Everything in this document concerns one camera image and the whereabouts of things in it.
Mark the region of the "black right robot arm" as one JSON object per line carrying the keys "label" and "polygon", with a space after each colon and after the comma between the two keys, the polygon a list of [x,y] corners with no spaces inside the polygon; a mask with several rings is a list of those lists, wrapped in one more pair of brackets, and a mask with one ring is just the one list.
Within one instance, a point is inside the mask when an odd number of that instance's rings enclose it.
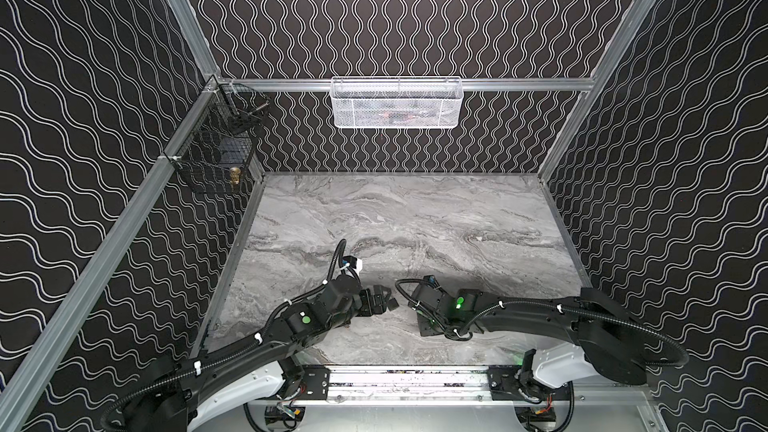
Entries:
{"label": "black right robot arm", "polygon": [[554,299],[504,297],[479,289],[452,295],[432,275],[399,279],[395,287],[417,313],[423,336],[455,342],[490,332],[548,337],[575,347],[572,354],[598,375],[625,385],[645,384],[652,368],[690,361],[681,343],[641,324],[595,288]]}

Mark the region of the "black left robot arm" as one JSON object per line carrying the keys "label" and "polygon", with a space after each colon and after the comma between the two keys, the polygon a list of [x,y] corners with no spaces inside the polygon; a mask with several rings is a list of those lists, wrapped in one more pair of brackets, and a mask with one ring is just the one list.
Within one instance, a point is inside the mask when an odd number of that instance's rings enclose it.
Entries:
{"label": "black left robot arm", "polygon": [[99,418],[104,431],[190,431],[216,394],[272,363],[281,364],[325,339],[354,318],[398,308],[392,290],[362,284],[362,261],[344,254],[340,240],[328,272],[314,288],[285,299],[248,336],[215,351],[181,361],[155,360],[140,386],[108,405]]}

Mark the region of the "brass padlock in basket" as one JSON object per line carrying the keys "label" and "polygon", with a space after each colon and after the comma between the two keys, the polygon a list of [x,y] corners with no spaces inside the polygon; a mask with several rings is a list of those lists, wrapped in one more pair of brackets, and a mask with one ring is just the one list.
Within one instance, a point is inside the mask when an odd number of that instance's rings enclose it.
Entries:
{"label": "brass padlock in basket", "polygon": [[237,188],[241,182],[242,170],[239,167],[231,167],[229,169],[230,185],[232,188]]}

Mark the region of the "aluminium linear rail base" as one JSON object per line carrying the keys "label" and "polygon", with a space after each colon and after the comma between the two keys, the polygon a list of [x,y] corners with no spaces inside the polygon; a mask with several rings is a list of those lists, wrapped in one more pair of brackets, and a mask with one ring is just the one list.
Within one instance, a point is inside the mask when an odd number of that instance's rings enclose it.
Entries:
{"label": "aluminium linear rail base", "polygon": [[298,406],[529,406],[515,366],[307,366]]}

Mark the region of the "aluminium horizontal back rail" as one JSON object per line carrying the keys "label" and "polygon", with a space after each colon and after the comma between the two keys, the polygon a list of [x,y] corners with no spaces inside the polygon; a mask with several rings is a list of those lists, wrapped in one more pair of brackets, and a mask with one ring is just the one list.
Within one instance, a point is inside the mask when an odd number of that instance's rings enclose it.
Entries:
{"label": "aluminium horizontal back rail", "polygon": [[333,79],[221,79],[222,84],[244,86],[260,92],[330,93],[337,86],[350,90],[458,90],[465,92],[501,91],[590,91],[590,78],[468,78],[458,77],[336,77]]}

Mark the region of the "aluminium left side rail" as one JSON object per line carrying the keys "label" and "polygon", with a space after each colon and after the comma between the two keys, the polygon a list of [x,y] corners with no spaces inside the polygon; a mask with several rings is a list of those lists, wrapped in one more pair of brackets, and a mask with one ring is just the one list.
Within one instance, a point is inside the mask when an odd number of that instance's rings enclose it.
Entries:
{"label": "aluminium left side rail", "polygon": [[211,76],[1,396],[1,429],[19,431],[175,172],[172,159],[218,89]]}

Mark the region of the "aluminium frame corner post left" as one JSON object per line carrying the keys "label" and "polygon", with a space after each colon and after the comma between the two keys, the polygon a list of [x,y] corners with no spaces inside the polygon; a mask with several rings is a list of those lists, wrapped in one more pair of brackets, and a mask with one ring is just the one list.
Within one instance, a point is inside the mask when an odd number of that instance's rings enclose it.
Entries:
{"label": "aluminium frame corner post left", "polygon": [[220,76],[220,69],[211,52],[190,0],[166,0],[182,37],[185,39],[199,71],[204,76]]}

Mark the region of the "aluminium frame corner post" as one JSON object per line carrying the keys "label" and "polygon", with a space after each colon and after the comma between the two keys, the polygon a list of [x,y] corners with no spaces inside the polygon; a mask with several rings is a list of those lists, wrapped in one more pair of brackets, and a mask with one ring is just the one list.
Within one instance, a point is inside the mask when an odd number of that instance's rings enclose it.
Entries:
{"label": "aluminium frame corner post", "polygon": [[632,40],[655,2],[656,0],[632,0],[628,6],[591,74],[591,87],[587,91],[582,92],[576,100],[572,111],[539,169],[538,177],[543,185],[549,183],[570,142],[576,136],[581,124],[586,119],[592,105],[605,88],[608,80],[615,73],[620,60],[631,45]]}
{"label": "aluminium frame corner post", "polygon": [[220,76],[220,69],[211,52],[190,0],[166,0],[182,37],[185,39],[199,71],[204,76]]}

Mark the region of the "aluminium frame corner post right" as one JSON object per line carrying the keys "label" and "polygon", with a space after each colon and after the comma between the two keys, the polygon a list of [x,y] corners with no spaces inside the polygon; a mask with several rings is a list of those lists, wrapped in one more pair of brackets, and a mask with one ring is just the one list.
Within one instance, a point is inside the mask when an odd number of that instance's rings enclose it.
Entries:
{"label": "aluminium frame corner post right", "polygon": [[655,2],[656,0],[632,0],[628,6],[591,74],[591,87],[587,91],[582,92],[576,100],[572,111],[539,169],[538,177],[543,185],[549,183],[570,142],[576,136],[581,124],[586,119],[592,105],[605,88],[608,80],[615,73],[620,60],[631,45],[632,40]]}

